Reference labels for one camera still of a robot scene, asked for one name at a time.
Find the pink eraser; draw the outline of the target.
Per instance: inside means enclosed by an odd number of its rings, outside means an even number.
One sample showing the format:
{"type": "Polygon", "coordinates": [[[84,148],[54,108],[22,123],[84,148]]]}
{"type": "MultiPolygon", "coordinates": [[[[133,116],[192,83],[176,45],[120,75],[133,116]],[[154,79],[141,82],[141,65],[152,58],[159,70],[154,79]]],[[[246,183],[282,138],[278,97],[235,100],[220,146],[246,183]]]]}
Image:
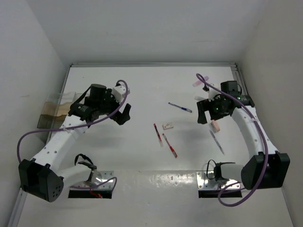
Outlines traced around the pink eraser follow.
{"type": "Polygon", "coordinates": [[[220,129],[220,126],[219,126],[219,124],[218,124],[218,122],[217,121],[215,121],[215,120],[211,120],[211,127],[212,127],[212,129],[213,129],[213,131],[215,132],[215,133],[217,133],[217,132],[219,132],[221,129],[220,129]]]}

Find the blue ballpoint pen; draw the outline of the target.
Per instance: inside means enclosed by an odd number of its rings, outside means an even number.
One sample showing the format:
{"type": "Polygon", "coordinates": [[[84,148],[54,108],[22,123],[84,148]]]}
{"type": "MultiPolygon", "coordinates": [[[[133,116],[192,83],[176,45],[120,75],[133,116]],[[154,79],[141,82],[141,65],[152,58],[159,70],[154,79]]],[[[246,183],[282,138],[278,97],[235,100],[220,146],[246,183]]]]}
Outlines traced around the blue ballpoint pen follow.
{"type": "Polygon", "coordinates": [[[186,112],[188,112],[188,113],[192,113],[192,112],[193,112],[192,110],[190,110],[190,109],[188,109],[188,108],[185,108],[185,107],[182,107],[182,106],[173,104],[173,103],[171,103],[171,102],[168,102],[168,104],[171,105],[171,106],[173,106],[173,107],[179,108],[179,109],[181,109],[181,110],[183,110],[183,111],[186,111],[186,112]]]}

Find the orange capped white tube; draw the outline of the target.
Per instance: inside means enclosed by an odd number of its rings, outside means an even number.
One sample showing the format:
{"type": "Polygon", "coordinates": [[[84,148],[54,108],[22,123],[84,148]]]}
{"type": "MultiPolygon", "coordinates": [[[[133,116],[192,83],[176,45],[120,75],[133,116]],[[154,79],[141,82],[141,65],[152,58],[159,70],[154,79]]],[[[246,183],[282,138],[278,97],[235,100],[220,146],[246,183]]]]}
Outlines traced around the orange capped white tube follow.
{"type": "Polygon", "coordinates": [[[195,96],[195,97],[194,97],[194,99],[195,99],[196,101],[202,101],[202,100],[205,100],[205,98],[200,97],[200,96],[195,96]]]}

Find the red pen with clear cap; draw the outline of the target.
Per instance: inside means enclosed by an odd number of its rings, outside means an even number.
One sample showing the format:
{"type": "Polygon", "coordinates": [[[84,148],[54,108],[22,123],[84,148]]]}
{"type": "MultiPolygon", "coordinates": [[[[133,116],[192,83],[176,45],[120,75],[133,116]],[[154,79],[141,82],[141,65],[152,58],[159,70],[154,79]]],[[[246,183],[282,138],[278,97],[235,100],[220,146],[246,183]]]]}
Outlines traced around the red pen with clear cap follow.
{"type": "Polygon", "coordinates": [[[153,124],[153,126],[154,126],[154,128],[155,128],[155,131],[156,131],[156,134],[157,134],[157,137],[158,137],[159,144],[160,144],[161,147],[163,147],[163,142],[162,142],[160,133],[159,133],[159,131],[158,131],[158,129],[157,129],[157,126],[156,126],[155,123],[153,124]]]}

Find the white staples box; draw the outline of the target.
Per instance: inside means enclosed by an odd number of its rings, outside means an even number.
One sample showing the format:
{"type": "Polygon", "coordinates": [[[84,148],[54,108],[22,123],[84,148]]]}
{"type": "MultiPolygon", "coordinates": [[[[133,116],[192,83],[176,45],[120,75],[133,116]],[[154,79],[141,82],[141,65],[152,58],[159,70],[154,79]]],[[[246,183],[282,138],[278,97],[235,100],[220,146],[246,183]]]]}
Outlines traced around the white staples box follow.
{"type": "Polygon", "coordinates": [[[163,130],[173,129],[174,125],[173,122],[166,122],[162,125],[163,130]]]}

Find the red gel pen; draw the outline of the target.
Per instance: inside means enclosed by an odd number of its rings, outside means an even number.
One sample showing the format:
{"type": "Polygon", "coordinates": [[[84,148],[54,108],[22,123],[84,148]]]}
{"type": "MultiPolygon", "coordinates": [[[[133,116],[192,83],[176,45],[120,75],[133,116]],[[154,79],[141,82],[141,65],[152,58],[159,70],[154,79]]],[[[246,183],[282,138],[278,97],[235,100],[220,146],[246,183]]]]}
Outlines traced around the red gel pen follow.
{"type": "Polygon", "coordinates": [[[167,143],[167,145],[168,145],[169,149],[171,150],[171,152],[172,152],[173,156],[174,156],[175,158],[177,158],[177,157],[178,157],[178,155],[176,154],[176,152],[175,152],[174,148],[173,148],[173,147],[171,146],[171,144],[169,143],[169,141],[168,141],[168,139],[167,139],[166,135],[165,135],[164,133],[163,133],[162,135],[163,135],[163,137],[164,137],[164,139],[165,139],[165,141],[166,141],[166,143],[167,143]]]}

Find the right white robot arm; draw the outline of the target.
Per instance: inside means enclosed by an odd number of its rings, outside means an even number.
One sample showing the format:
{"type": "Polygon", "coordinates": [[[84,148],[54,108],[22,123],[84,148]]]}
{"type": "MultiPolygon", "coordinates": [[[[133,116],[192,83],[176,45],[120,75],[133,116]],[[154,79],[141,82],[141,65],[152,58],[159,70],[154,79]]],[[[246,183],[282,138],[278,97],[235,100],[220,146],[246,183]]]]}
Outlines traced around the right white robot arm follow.
{"type": "Polygon", "coordinates": [[[207,123],[206,112],[213,121],[230,116],[239,127],[249,152],[249,160],[245,165],[216,163],[214,179],[233,179],[241,182],[248,190],[255,186],[258,189],[282,187],[290,157],[280,153],[266,135],[252,98],[241,93],[235,80],[221,83],[220,88],[213,84],[205,85],[203,90],[208,93],[208,98],[197,102],[197,122],[207,123]]]}

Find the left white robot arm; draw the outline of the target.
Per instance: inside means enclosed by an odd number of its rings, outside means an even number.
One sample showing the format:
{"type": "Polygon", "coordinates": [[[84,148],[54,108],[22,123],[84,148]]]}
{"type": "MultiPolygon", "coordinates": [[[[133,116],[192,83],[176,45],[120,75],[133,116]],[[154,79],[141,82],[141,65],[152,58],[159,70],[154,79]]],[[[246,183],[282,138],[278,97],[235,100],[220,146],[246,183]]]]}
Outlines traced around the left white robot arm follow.
{"type": "Polygon", "coordinates": [[[18,159],[21,189],[47,202],[59,198],[64,188],[93,191],[108,183],[97,183],[99,171],[85,157],[70,168],[59,170],[60,164],[75,141],[92,125],[106,119],[123,125],[130,120],[131,105],[125,101],[130,93],[128,84],[120,79],[113,88],[91,84],[71,104],[69,112],[58,129],[48,129],[54,135],[30,160],[18,159]]]}

